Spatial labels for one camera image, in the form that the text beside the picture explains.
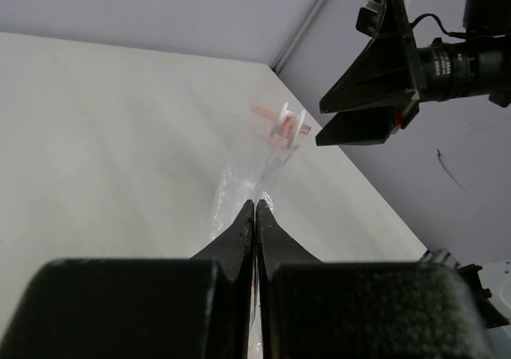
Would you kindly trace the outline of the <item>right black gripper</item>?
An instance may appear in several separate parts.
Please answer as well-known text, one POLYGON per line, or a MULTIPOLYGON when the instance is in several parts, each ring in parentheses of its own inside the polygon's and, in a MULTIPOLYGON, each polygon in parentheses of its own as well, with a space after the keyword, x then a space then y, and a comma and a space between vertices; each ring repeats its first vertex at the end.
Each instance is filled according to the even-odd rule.
MULTIPOLYGON (((319 102, 320 112, 338 113, 315 137, 316 145, 384 144, 406 128, 418 106, 397 105, 410 103, 416 92, 410 71, 416 49, 404 1, 382 0, 374 36, 319 102)), ((418 55, 426 80, 421 101, 487 95, 502 108, 510 105, 509 36, 455 44, 437 39, 418 55)))

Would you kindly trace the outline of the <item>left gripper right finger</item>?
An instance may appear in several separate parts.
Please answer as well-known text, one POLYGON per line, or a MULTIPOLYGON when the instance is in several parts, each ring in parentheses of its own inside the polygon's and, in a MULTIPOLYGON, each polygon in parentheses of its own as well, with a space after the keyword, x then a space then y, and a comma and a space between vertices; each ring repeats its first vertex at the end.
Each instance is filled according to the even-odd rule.
POLYGON ((491 358, 454 270, 421 262, 326 263, 255 210, 266 358, 491 358))

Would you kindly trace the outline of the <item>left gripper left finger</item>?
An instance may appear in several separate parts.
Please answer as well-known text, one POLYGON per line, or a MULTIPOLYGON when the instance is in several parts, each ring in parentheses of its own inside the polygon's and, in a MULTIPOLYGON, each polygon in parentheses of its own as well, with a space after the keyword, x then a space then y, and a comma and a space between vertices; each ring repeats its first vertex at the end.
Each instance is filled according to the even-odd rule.
POLYGON ((76 258, 31 279, 4 358, 245 358, 255 209, 187 259, 76 258))

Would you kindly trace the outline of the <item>clear zip top bag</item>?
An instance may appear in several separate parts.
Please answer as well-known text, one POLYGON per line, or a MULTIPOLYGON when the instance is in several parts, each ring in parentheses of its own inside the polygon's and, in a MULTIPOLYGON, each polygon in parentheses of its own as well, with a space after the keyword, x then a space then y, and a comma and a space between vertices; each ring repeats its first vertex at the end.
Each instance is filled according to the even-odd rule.
POLYGON ((257 251, 256 227, 259 203, 263 204, 263 225, 269 243, 267 252, 277 264, 316 262, 276 222, 270 190, 283 166, 309 133, 306 113, 293 113, 283 106, 278 112, 255 105, 252 114, 232 146, 213 201, 210 224, 212 241, 201 251, 218 262, 236 287, 232 320, 235 358, 250 351, 249 333, 258 318, 259 266, 266 260, 257 251))

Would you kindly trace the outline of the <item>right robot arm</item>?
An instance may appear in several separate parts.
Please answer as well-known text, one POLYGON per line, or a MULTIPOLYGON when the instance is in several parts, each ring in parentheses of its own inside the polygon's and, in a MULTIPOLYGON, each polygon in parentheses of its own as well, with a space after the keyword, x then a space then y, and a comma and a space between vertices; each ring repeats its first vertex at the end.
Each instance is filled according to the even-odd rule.
POLYGON ((423 102, 488 96, 510 104, 510 0, 466 0, 464 32, 446 31, 417 46, 404 0, 369 0, 356 29, 370 37, 354 63, 321 98, 333 118, 316 135, 318 146, 383 144, 406 128, 423 102))

